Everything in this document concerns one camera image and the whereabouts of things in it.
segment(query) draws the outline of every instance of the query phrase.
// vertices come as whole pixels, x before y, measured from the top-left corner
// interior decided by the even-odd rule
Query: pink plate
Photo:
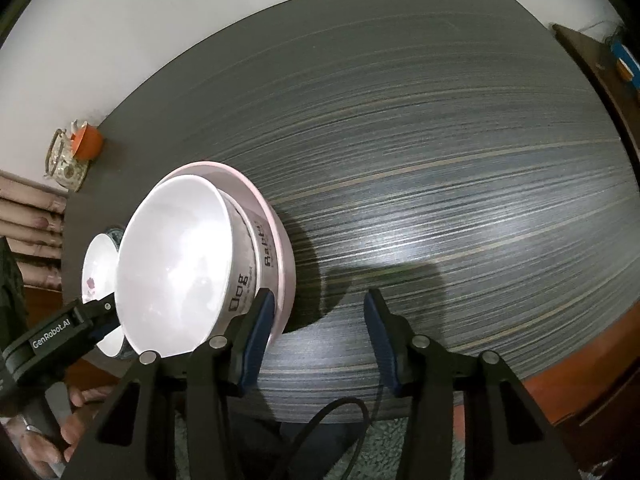
[[[284,330],[296,295],[296,263],[289,235],[282,222],[257,187],[234,168],[220,162],[192,162],[172,171],[159,184],[174,176],[194,174],[209,180],[219,190],[231,195],[245,210],[264,218],[270,228],[278,262],[278,290],[276,294],[276,315],[271,330],[270,343]]]

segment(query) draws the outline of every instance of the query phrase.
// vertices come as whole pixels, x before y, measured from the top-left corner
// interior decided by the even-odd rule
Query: bowl rim
[[[193,174],[184,174],[184,175],[179,175],[176,176],[175,178],[171,178],[168,179],[165,182],[162,182],[160,184],[156,184],[147,194],[147,196],[145,196],[145,198],[143,199],[142,202],[140,202],[140,204],[138,205],[138,207],[136,208],[136,210],[134,211],[133,215],[131,216],[131,218],[129,219],[129,222],[127,223],[127,227],[126,229],[124,229],[124,234],[122,236],[122,240],[120,241],[120,249],[118,251],[118,267],[116,268],[116,278],[114,280],[114,296],[115,296],[115,303],[116,303],[116,311],[118,313],[118,318],[120,318],[120,326],[122,327],[122,331],[124,332],[124,336],[127,339],[127,341],[129,342],[129,345],[135,350],[135,352],[137,354],[141,354],[142,352],[146,351],[146,350],[150,350],[148,348],[140,348],[137,343],[135,341],[132,340],[131,338],[131,334],[130,331],[127,329],[126,327],[126,323],[123,322],[123,319],[120,315],[121,309],[123,309],[124,307],[121,306],[121,301],[118,299],[118,282],[119,280],[119,276],[120,276],[120,257],[122,256],[122,249],[127,247],[127,234],[129,234],[130,237],[130,229],[129,227],[134,223],[134,221],[136,220],[137,216],[139,216],[140,212],[142,211],[143,207],[145,205],[148,204],[148,202],[150,202],[152,199],[155,198],[155,196],[161,192],[164,191],[167,187],[171,187],[171,186],[175,186],[176,185],[176,180],[177,183],[180,184],[182,182],[185,181],[191,181],[191,182],[197,182],[200,185],[204,185],[204,187],[209,188],[210,191],[212,191],[213,195],[216,197],[219,205],[220,205],[220,209],[223,212],[223,217],[225,220],[225,225],[228,231],[228,236],[229,236],[229,240],[230,240],[230,246],[232,248],[233,251],[233,246],[234,246],[234,234],[233,234],[233,229],[231,226],[231,218],[229,216],[229,211],[226,208],[226,203],[224,202],[224,199],[222,197],[222,195],[220,195],[220,192],[218,190],[218,188],[216,186],[214,186],[209,180],[207,180],[206,178],[199,176],[199,175],[193,175]],[[229,280],[229,276],[231,274],[231,269],[232,269],[232,260],[233,257],[229,256],[225,259],[225,270],[224,270],[224,274],[226,276],[226,285],[224,286],[224,288],[222,289],[220,296],[218,298],[218,303],[220,304],[220,310],[222,310],[222,305],[223,305],[223,301],[226,297],[226,294],[229,290],[229,287],[231,286],[230,280]],[[213,326],[215,325],[216,320],[214,320],[211,324],[211,327],[209,328],[209,333],[210,330],[213,329]],[[204,337],[204,339],[201,341],[201,343],[203,343],[204,341],[206,341],[206,339],[208,338],[208,335]],[[158,349],[151,349],[154,350],[156,352],[158,352],[159,354],[163,354],[163,352],[159,351]]]
[[[114,267],[115,267],[115,269],[117,269],[117,267],[118,267],[119,252],[118,252],[118,247],[116,245],[116,242],[107,233],[100,233],[100,234],[95,235],[94,238],[92,238],[92,240],[89,242],[89,245],[87,246],[86,251],[84,252],[84,260],[82,261],[82,271],[80,273],[80,280],[81,280],[81,283],[80,283],[80,300],[83,303],[85,303],[85,301],[84,301],[84,288],[85,288],[84,274],[85,274],[85,271],[87,269],[87,256],[89,255],[90,251],[92,251],[92,250],[96,251],[97,250],[97,241],[96,240],[103,240],[105,238],[107,238],[111,242],[111,245],[113,246],[113,251],[114,251],[114,253],[116,255],[116,262],[115,262],[115,266]],[[114,276],[114,279],[113,279],[113,286],[115,288],[115,276]]]

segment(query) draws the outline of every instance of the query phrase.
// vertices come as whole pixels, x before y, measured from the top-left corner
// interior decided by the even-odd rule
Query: white bowl
[[[270,263],[278,269],[278,287],[277,291],[271,289],[276,296],[276,315],[270,338],[272,344],[282,334],[289,320],[296,295],[296,262],[289,236],[257,187],[244,174],[226,164],[209,160],[192,162],[169,173],[158,186],[169,179],[188,174],[206,178],[217,189],[233,197],[245,212],[252,213],[262,221],[265,234],[273,241],[276,255]]]
[[[274,297],[278,297],[278,265],[276,259],[276,249],[271,238],[271,230],[268,222],[253,213],[245,211],[244,208],[231,195],[220,191],[220,195],[231,202],[240,213],[244,224],[246,225],[251,242],[254,246],[255,263],[257,268],[256,290],[261,287],[268,288],[273,292]]]
[[[213,184],[185,175],[153,188],[125,229],[116,309],[136,352],[183,354],[244,313],[255,284],[242,217]]]
[[[108,234],[97,235],[89,244],[82,264],[82,302],[101,300],[115,290],[118,245]],[[122,327],[109,332],[96,344],[108,357],[128,358],[132,351]]]

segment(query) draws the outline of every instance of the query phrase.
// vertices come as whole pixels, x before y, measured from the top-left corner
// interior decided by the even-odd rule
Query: white wall
[[[190,46],[286,0],[33,0],[0,49],[0,170],[43,180],[57,127],[100,123]],[[619,22],[607,0],[518,0],[540,22],[590,28]]]

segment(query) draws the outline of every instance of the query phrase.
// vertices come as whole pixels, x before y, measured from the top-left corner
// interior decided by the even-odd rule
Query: finger
[[[33,431],[27,431],[20,437],[20,449],[24,457],[41,476],[51,476],[52,471],[47,464],[62,462],[60,450],[46,438]]]
[[[76,442],[75,444],[73,444],[72,446],[69,446],[65,449],[65,460],[67,462],[69,462],[69,460],[71,460],[71,457],[74,455],[74,453],[76,452],[76,447],[78,447],[79,442]]]
[[[29,462],[33,470],[40,478],[55,478],[56,474],[53,472],[53,469],[50,468],[49,464],[46,462]]]
[[[100,386],[98,388],[92,388],[91,390],[85,390],[82,392],[84,402],[95,402],[97,400],[104,400],[113,391],[113,386]]]
[[[69,386],[69,400],[76,408],[84,406],[84,395],[80,388]]]
[[[73,415],[68,416],[60,428],[60,434],[65,442],[71,445],[76,444],[99,410],[100,404],[86,404]]]
[[[13,439],[18,439],[22,436],[22,434],[27,431],[27,426],[24,423],[24,419],[21,416],[14,416],[11,420],[9,420],[4,428],[6,432]]]

